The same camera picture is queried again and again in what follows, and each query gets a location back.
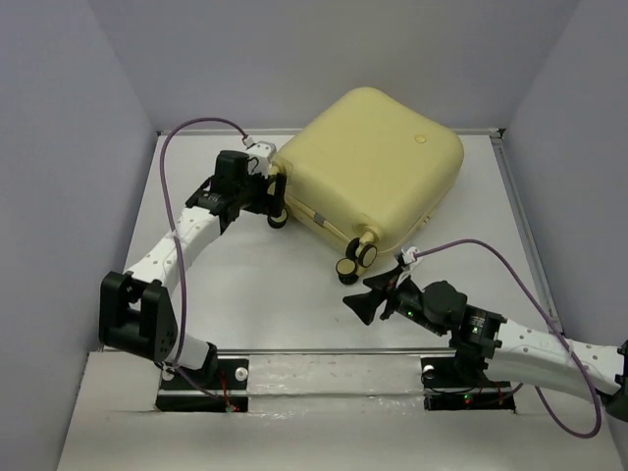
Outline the yellow hard-shell suitcase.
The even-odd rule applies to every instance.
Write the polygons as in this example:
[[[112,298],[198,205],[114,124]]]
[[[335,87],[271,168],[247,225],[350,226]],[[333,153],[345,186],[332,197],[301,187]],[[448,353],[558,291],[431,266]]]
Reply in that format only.
[[[287,176],[288,214],[340,252],[337,277],[353,285],[427,224],[463,158],[454,131],[363,86],[292,137],[273,163]]]

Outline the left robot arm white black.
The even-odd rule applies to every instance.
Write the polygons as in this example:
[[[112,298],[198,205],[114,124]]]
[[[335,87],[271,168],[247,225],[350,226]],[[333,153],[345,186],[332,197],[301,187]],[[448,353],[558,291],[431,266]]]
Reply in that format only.
[[[274,224],[286,215],[287,177],[273,167],[276,147],[259,142],[243,152],[223,150],[213,176],[186,201],[172,231],[124,273],[111,272],[100,287],[99,339],[155,364],[180,367],[192,385],[217,376],[217,348],[184,332],[171,295],[195,258],[248,211]]]

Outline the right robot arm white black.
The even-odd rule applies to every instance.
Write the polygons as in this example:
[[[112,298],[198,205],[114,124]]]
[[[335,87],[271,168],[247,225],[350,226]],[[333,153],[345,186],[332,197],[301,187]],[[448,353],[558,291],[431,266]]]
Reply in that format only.
[[[343,303],[365,325],[399,314],[447,337],[453,357],[436,371],[449,388],[494,382],[523,383],[583,399],[597,399],[606,413],[627,418],[627,347],[600,346],[529,329],[468,303],[446,281],[417,287],[400,269],[365,280],[368,291]]]

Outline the white front cover board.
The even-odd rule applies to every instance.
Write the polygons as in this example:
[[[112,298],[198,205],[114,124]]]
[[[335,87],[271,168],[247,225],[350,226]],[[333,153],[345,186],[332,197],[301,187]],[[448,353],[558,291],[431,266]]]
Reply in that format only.
[[[530,389],[514,410],[428,411],[414,355],[256,355],[245,413],[160,412],[157,369],[89,356],[63,470],[618,470],[610,431],[562,432]]]

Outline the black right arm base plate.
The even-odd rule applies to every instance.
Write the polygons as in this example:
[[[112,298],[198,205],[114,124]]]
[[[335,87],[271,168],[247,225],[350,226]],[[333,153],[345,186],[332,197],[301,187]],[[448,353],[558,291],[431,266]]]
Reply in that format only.
[[[423,404],[427,411],[515,411],[516,388],[477,373],[463,373],[453,356],[421,358]]]

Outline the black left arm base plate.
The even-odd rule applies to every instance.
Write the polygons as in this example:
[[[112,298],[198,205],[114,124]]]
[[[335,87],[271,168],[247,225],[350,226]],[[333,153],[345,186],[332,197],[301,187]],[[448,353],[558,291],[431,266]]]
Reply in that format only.
[[[246,413],[249,359],[219,356],[213,376],[202,371],[161,371],[155,408],[161,412]]]

